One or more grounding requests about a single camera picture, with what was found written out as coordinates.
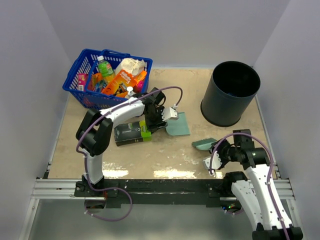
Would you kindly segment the teal hand brush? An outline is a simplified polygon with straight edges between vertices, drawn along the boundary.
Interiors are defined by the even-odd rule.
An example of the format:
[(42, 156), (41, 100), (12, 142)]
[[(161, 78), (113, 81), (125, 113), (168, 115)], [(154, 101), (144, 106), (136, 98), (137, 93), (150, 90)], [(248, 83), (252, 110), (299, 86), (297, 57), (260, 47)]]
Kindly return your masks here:
[(210, 137), (210, 138), (205, 138), (205, 139), (201, 139), (198, 141), (194, 141), (191, 143), (191, 145), (192, 145), (192, 147), (194, 147), (197, 150), (209, 151), (216, 142), (217, 142), (216, 139)]

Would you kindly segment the teal plastic dustpan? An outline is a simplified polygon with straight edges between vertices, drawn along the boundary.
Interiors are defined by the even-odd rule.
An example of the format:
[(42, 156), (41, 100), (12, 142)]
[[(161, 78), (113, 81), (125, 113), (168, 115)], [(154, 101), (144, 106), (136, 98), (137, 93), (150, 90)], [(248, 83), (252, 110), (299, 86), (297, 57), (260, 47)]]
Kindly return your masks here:
[(185, 112), (178, 113), (178, 119), (169, 119), (165, 130), (172, 137), (189, 136), (191, 134)]

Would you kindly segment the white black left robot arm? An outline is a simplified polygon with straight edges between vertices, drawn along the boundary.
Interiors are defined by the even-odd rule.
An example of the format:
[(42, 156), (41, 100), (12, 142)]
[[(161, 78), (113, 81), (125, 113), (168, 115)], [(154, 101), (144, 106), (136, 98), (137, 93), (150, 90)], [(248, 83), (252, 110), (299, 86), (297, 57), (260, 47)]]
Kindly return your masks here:
[(83, 155), (84, 174), (82, 181), (86, 191), (92, 196), (99, 196), (104, 190), (102, 158), (108, 148), (114, 128), (134, 117), (144, 116), (146, 130), (155, 133), (168, 124), (161, 104), (166, 100), (163, 89), (153, 88), (150, 93), (137, 93), (116, 106), (96, 110), (89, 109), (77, 132), (76, 152)]

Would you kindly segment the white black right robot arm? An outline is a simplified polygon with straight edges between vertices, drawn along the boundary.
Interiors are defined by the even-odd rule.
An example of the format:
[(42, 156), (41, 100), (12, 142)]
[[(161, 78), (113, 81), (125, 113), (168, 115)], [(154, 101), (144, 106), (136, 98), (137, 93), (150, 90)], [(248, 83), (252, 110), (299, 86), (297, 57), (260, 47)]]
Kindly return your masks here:
[(207, 164), (210, 174), (229, 162), (240, 163), (242, 171), (228, 172), (223, 178), (223, 192), (235, 196), (252, 226), (254, 240), (301, 240), (303, 231), (294, 226), (278, 195), (272, 171), (274, 159), (265, 144), (255, 147), (260, 140), (250, 130), (234, 130), (211, 147)]

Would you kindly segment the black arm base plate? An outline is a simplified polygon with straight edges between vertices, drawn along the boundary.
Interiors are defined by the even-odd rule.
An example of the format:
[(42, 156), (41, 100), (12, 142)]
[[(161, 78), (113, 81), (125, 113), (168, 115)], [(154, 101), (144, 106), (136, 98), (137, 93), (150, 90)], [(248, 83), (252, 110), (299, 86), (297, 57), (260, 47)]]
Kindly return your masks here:
[(222, 179), (103, 179), (94, 191), (85, 179), (75, 184), (74, 196), (101, 200), (105, 208), (135, 205), (205, 205), (220, 207), (223, 202), (237, 201), (231, 182)]

